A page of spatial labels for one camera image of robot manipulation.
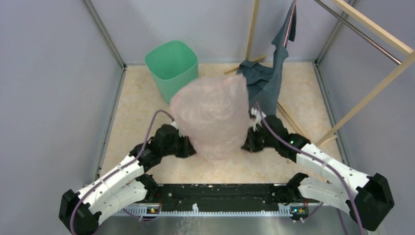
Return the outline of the pink translucent trash bag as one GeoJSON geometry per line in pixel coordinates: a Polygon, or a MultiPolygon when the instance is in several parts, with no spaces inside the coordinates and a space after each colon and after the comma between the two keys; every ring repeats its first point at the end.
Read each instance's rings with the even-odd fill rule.
{"type": "Polygon", "coordinates": [[[207,161],[233,158],[246,141],[250,106],[243,75],[200,77],[181,88],[169,107],[179,131],[207,161]]]}

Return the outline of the green plastic trash bin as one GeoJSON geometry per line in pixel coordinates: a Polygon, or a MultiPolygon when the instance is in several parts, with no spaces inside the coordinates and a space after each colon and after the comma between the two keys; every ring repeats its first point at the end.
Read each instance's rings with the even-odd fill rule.
{"type": "Polygon", "coordinates": [[[167,104],[182,87],[199,77],[196,53],[178,40],[164,43],[148,52],[145,64],[167,104]]]}

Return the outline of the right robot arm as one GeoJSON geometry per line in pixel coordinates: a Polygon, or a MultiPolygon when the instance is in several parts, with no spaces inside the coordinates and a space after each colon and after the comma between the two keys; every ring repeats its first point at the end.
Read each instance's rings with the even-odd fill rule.
{"type": "Polygon", "coordinates": [[[394,207],[389,182],[383,175],[357,171],[324,153],[309,139],[289,133],[275,115],[251,114],[254,124],[242,149],[260,152],[274,149],[280,156],[302,165],[325,182],[297,173],[287,183],[287,196],[294,202],[313,199],[345,213],[363,229],[376,231],[394,207]]]}

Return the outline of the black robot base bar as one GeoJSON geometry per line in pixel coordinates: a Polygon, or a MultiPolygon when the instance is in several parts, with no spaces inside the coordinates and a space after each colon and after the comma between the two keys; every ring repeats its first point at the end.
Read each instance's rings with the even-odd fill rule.
{"type": "Polygon", "coordinates": [[[305,210],[313,199],[305,199],[285,184],[159,184],[136,202],[148,212],[289,212],[305,210]]]}

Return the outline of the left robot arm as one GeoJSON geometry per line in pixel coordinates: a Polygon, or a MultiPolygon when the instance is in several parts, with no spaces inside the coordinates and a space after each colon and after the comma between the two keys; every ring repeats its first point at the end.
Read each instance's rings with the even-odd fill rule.
{"type": "Polygon", "coordinates": [[[90,185],[62,195],[59,219],[73,235],[93,235],[109,217],[135,202],[152,202],[157,183],[146,172],[165,156],[187,158],[196,151],[175,123],[162,125],[112,170],[90,185]]]}

